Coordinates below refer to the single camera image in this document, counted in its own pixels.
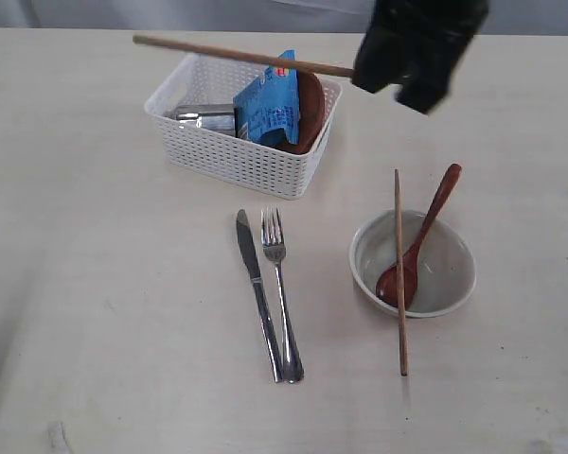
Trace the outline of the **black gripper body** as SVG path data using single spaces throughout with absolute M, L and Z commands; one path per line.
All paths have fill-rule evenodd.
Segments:
M 377 1 L 360 49 L 377 50 L 386 35 L 462 54 L 489 13 L 488 1 Z

